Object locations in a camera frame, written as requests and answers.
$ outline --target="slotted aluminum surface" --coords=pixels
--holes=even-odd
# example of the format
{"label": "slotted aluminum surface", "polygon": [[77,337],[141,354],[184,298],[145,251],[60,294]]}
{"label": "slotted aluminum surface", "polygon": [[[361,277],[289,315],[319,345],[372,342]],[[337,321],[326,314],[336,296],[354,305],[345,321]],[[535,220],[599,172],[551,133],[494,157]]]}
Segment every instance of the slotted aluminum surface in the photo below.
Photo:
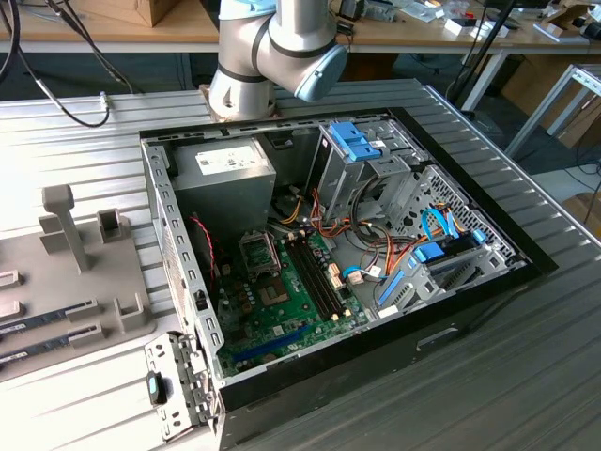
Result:
{"label": "slotted aluminum surface", "polygon": [[[493,145],[416,81],[342,83],[306,104],[282,90],[287,115],[344,105],[405,107],[559,264],[483,329],[360,391],[254,439],[240,450],[598,449],[601,435],[600,249]],[[92,120],[96,99],[66,102]],[[72,184],[74,216],[119,207],[135,226],[158,330],[115,348],[0,384],[7,449],[212,450],[199,430],[162,444],[146,395],[143,346],[176,330],[150,223],[137,132],[209,121],[195,92],[115,98],[90,131],[47,101],[0,104],[0,233],[36,227],[39,190]]]}

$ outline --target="metal bracket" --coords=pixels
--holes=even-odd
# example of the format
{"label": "metal bracket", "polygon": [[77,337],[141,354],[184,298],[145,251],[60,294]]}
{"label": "metal bracket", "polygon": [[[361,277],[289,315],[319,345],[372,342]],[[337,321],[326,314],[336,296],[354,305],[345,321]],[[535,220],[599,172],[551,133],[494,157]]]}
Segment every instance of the metal bracket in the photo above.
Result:
{"label": "metal bracket", "polygon": [[217,416],[218,398],[195,337],[163,334],[145,346],[145,355],[148,394],[166,442]]}

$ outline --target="cardboard box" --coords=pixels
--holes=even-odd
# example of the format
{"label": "cardboard box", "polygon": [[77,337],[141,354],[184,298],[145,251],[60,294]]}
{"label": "cardboard box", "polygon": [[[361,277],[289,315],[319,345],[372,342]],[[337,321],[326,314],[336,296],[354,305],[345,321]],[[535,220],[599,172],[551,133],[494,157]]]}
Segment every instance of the cardboard box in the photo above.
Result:
{"label": "cardboard box", "polygon": [[156,25],[179,0],[77,0],[75,7],[123,22]]}
{"label": "cardboard box", "polygon": [[[572,216],[582,223],[586,217],[586,212],[589,210],[592,197],[593,193],[576,194],[563,201],[562,205]],[[593,235],[601,238],[601,193],[597,194],[593,202],[593,209],[585,226]]]}

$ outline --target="circuit board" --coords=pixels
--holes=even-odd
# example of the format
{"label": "circuit board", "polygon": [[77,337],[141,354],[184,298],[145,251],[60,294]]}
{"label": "circuit board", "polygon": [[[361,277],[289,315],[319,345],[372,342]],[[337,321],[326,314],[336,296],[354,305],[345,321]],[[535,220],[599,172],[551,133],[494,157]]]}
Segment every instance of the circuit board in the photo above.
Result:
{"label": "circuit board", "polygon": [[[307,239],[316,263],[327,274],[331,261],[321,237]],[[250,282],[243,268],[232,265],[221,277],[218,308],[225,343],[218,355],[225,376],[265,364],[297,350],[348,332],[367,322],[362,304],[343,288],[337,291],[345,313],[337,319],[322,318],[283,242],[276,252],[280,276]]]}

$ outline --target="electronic equipment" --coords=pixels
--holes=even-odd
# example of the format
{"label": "electronic equipment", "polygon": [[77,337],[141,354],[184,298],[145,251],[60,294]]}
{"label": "electronic equipment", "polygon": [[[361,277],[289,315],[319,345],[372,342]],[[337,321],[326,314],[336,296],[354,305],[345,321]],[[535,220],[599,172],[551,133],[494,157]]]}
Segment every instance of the electronic equipment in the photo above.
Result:
{"label": "electronic equipment", "polygon": [[352,23],[344,21],[336,22],[336,31],[345,36],[353,36],[353,28],[355,28],[355,25],[353,25]]}
{"label": "electronic equipment", "polygon": [[[494,8],[498,10],[502,10],[509,3],[508,0],[484,0],[481,1],[485,7]],[[524,9],[545,9],[549,4],[549,0],[516,0],[514,4],[514,8],[524,8]],[[499,19],[498,11],[488,11],[486,13],[486,17],[493,22],[496,22]],[[504,25],[510,30],[517,30],[520,25],[518,21],[515,21],[511,18],[507,18]]]}
{"label": "electronic equipment", "polygon": [[[146,345],[167,442],[207,424],[231,449],[425,357],[556,269],[401,108],[141,137],[183,331]],[[206,203],[213,176],[222,206]]]}
{"label": "electronic equipment", "polygon": [[601,40],[601,23],[589,23],[582,34],[590,39]]}
{"label": "electronic equipment", "polygon": [[338,15],[343,19],[355,22],[358,20],[365,10],[365,0],[342,0]]}

